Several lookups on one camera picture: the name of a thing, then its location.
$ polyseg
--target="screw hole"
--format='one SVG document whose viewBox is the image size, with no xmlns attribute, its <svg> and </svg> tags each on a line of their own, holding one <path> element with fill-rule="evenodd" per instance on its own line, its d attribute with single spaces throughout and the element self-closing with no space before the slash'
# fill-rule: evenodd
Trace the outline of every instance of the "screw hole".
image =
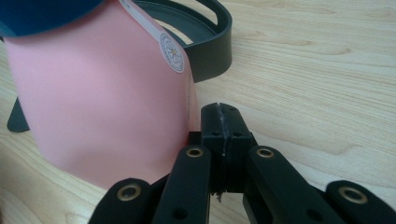
<svg viewBox="0 0 396 224">
<path fill-rule="evenodd" d="M 204 155 L 204 152 L 200 148 L 190 148 L 187 150 L 187 155 L 189 157 L 200 157 Z"/>
<path fill-rule="evenodd" d="M 137 184 L 130 184 L 122 187 L 117 192 L 117 197 L 120 201 L 128 202 L 140 195 L 142 189 Z"/>
<path fill-rule="evenodd" d="M 175 209 L 174 212 L 173 212 L 173 217 L 174 217 L 175 219 L 178 219 L 178 220 L 183 220 L 183 219 L 185 219 L 188 215 L 189 215 L 189 213 L 187 212 L 187 210 L 186 210 L 186 209 L 183 209 L 183 208 L 177 208 L 177 209 Z"/>
<path fill-rule="evenodd" d="M 323 216 L 320 212 L 314 210 L 314 209 L 308 209 L 306 210 L 306 214 L 308 215 L 309 218 L 316 222 L 322 222 L 323 221 Z"/>
<path fill-rule="evenodd" d="M 267 148 L 260 148 L 256 152 L 259 156 L 267 159 L 275 156 L 274 152 Z"/>
<path fill-rule="evenodd" d="M 352 203 L 363 204 L 368 202 L 367 196 L 357 189 L 341 187 L 338 192 L 341 194 L 341 196 Z"/>
</svg>

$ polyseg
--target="white label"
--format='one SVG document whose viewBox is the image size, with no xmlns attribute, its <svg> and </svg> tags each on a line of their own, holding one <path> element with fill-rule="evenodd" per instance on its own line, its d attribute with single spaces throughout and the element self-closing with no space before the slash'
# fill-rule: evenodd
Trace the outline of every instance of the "white label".
<svg viewBox="0 0 396 224">
<path fill-rule="evenodd" d="M 131 0 L 120 0 L 125 10 L 139 23 L 160 45 L 161 53 L 169 66 L 178 73 L 184 71 L 184 57 L 175 40 L 166 32 L 159 30 L 151 21 L 139 12 Z"/>
</svg>

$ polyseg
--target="wooden table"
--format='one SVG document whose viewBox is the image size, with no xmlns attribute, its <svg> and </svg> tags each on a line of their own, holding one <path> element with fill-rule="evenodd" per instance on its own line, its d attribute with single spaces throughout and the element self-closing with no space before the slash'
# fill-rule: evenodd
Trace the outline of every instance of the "wooden table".
<svg viewBox="0 0 396 224">
<path fill-rule="evenodd" d="M 396 2 L 221 2 L 233 65 L 196 85 L 200 106 L 236 106 L 313 186 L 348 179 L 396 208 Z M 86 223 L 105 191 L 44 161 L 29 132 L 7 130 L 17 94 L 3 44 L 0 74 L 3 223 Z M 210 222 L 248 223 L 241 196 L 212 199 Z"/>
</svg>

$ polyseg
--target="black plastic part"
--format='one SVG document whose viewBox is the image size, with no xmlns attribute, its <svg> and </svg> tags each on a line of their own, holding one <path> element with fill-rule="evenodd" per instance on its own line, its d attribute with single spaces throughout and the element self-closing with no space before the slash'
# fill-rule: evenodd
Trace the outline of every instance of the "black plastic part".
<svg viewBox="0 0 396 224">
<path fill-rule="evenodd" d="M 26 118 L 23 115 L 20 101 L 15 101 L 15 105 L 12 108 L 11 115 L 9 116 L 7 128 L 14 133 L 22 133 L 29 130 L 29 126 L 26 122 Z"/>
<path fill-rule="evenodd" d="M 201 110 L 201 144 L 212 152 L 211 192 L 242 192 L 248 150 L 255 142 L 239 110 L 225 104 Z"/>
<path fill-rule="evenodd" d="M 227 71 L 232 62 L 231 28 L 233 19 L 217 0 L 197 1 L 212 10 L 218 19 L 215 24 L 199 12 L 169 0 L 134 0 L 152 18 L 163 21 L 187 36 L 186 44 L 167 30 L 186 51 L 194 82 L 216 77 Z"/>
<path fill-rule="evenodd" d="M 201 145 L 201 132 L 189 132 L 189 145 Z"/>
<path fill-rule="evenodd" d="M 118 197 L 119 190 L 128 185 L 140 187 L 140 193 L 131 201 L 121 201 Z M 96 206 L 89 224 L 100 223 L 147 223 L 145 222 L 146 211 L 150 201 L 149 183 L 140 179 L 125 179 L 115 184 L 107 192 L 105 197 Z"/>
<path fill-rule="evenodd" d="M 179 151 L 152 223 L 208 222 L 210 159 L 201 146 Z"/>
<path fill-rule="evenodd" d="M 252 224 L 273 223 L 273 217 L 262 197 L 252 197 L 244 194 L 242 203 L 247 217 Z"/>
<path fill-rule="evenodd" d="M 368 189 L 346 180 L 330 183 L 326 195 L 348 223 L 396 223 L 393 209 Z"/>
<path fill-rule="evenodd" d="M 277 150 L 253 147 L 247 171 L 275 223 L 345 223 Z"/>
<path fill-rule="evenodd" d="M 150 198 L 145 213 L 144 221 L 142 223 L 150 223 L 154 214 L 157 210 L 158 203 L 160 202 L 161 196 L 163 195 L 163 189 L 165 188 L 166 182 L 169 175 L 157 180 L 150 186 Z"/>
</svg>

